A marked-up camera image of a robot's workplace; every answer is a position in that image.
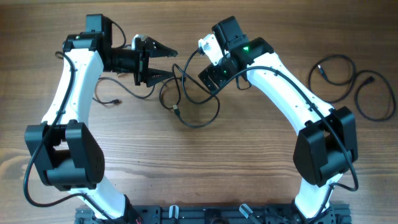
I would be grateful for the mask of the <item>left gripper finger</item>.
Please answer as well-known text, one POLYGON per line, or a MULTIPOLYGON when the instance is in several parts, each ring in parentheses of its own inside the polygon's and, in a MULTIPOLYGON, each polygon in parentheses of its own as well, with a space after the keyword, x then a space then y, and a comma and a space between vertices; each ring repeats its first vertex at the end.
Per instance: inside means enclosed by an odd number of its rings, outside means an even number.
POLYGON ((146 75, 146 85, 147 87, 151 87, 173 76, 174 74, 172 72, 149 68, 146 75))
POLYGON ((176 57, 178 55, 176 50, 166 47, 151 37, 146 38, 146 50, 149 51, 150 58, 176 57))

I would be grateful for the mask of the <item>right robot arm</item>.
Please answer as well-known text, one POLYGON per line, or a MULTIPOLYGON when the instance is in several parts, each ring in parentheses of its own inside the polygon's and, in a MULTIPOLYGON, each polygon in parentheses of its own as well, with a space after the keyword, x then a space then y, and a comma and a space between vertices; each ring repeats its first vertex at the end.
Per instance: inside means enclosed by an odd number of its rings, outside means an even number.
POLYGON ((330 203, 330 197, 358 158, 354 114, 307 89, 263 38, 249 40, 235 17, 215 24, 198 49, 210 59, 199 77, 211 94, 243 78, 278 107, 297 134, 293 161, 302 178, 299 193, 291 207, 267 207, 264 221, 350 223, 349 207, 330 203))

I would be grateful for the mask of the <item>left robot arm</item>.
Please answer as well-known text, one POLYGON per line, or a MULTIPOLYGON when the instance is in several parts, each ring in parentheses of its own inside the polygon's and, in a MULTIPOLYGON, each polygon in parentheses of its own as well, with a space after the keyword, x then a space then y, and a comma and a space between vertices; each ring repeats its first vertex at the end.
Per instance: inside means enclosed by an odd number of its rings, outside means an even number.
POLYGON ((149 59, 177 52, 142 35, 129 48, 114 47, 113 26, 110 18, 89 14, 85 30, 63 43, 58 52, 63 72, 53 102, 40 124, 24 134, 28 168, 37 170, 44 185, 84 201, 101 223, 142 223, 128 197, 106 178, 104 154, 88 129, 88 117, 102 73, 131 73, 136 85, 154 86, 172 74, 150 68, 149 59))

